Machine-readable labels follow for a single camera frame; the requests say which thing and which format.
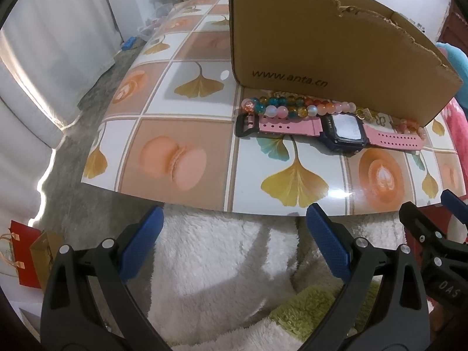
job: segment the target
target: watch screen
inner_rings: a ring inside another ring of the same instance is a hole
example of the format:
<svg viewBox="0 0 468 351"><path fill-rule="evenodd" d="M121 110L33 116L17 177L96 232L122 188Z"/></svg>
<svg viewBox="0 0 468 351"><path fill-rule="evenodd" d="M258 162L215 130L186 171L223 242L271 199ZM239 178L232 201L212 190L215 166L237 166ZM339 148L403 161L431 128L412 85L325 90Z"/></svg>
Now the watch screen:
<svg viewBox="0 0 468 351"><path fill-rule="evenodd" d="M351 114L333 114L333 124L335 125L336 135L349 140L360 140L362 138L358 119Z"/></svg>

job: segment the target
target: watch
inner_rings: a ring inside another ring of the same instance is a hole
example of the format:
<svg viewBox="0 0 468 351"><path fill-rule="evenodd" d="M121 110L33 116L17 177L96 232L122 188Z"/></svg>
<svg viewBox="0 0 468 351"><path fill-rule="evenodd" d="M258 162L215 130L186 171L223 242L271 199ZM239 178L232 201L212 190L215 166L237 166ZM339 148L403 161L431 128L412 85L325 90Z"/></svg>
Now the watch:
<svg viewBox="0 0 468 351"><path fill-rule="evenodd" d="M237 116L235 134L274 133L317 137L332 152L352 153L366 146L396 150L420 150L423 141L418 135L389 133L377 130L352 113L326 114L305 119L270 118L242 113Z"/></svg>

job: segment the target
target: floor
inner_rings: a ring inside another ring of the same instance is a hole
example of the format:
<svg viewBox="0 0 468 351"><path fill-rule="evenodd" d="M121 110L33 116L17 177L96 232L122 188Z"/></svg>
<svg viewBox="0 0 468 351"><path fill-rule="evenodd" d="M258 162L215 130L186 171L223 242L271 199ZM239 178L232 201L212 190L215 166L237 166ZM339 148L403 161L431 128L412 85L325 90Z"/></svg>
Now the floor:
<svg viewBox="0 0 468 351"><path fill-rule="evenodd" d="M81 183L83 168L97 128L114 91L144 46L139 41L131 50L121 51L115 65L105 72L79 103L81 116L65 131L49 178L43 185L47 203L40 229L62 233L75 250L97 246L107 237L116 238L122 230L138 222L154 206L153 201L119 194ZM139 275L127 284L143 313L150 306L150 279L154 255L150 254ZM103 319L119 333L95 278L91 287Z"/></svg>

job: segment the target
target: silver screw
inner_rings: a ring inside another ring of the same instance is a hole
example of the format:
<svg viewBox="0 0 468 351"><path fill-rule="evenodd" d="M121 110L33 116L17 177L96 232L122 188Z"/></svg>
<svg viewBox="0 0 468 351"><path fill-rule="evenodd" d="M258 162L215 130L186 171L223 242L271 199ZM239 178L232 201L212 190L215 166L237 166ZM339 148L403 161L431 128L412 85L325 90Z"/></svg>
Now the silver screw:
<svg viewBox="0 0 468 351"><path fill-rule="evenodd" d="M357 238L356 245L360 248L366 248L369 245L369 242L364 238Z"/></svg>
<svg viewBox="0 0 468 351"><path fill-rule="evenodd" d="M60 253L65 254L70 250L70 247L67 245L62 245L60 249L58 250Z"/></svg>
<svg viewBox="0 0 468 351"><path fill-rule="evenodd" d="M402 250L403 253L406 253L406 254L411 252L411 248L408 247L406 244L401 245L400 249Z"/></svg>
<svg viewBox="0 0 468 351"><path fill-rule="evenodd" d="M114 239L106 239L102 242L102 247L106 249L112 248L114 246L114 243Z"/></svg>

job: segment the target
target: blue gripper pad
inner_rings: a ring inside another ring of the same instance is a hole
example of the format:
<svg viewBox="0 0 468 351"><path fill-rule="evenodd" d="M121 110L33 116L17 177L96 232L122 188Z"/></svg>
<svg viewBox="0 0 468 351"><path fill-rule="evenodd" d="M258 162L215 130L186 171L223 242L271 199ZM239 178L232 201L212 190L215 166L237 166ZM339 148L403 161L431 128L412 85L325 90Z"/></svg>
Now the blue gripper pad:
<svg viewBox="0 0 468 351"><path fill-rule="evenodd" d="M350 255L321 213L323 211L317 204L312 204L308 207L306 213L307 228L317 243L333 275L345 283L351 277Z"/></svg>
<svg viewBox="0 0 468 351"><path fill-rule="evenodd" d="M126 282L138 274L148 252L154 247L163 224L163 210L161 207L155 207L121 254L119 276L122 281Z"/></svg>
<svg viewBox="0 0 468 351"><path fill-rule="evenodd" d="M450 190L441 194L442 205L449 210L464 225L468 225L468 206Z"/></svg>

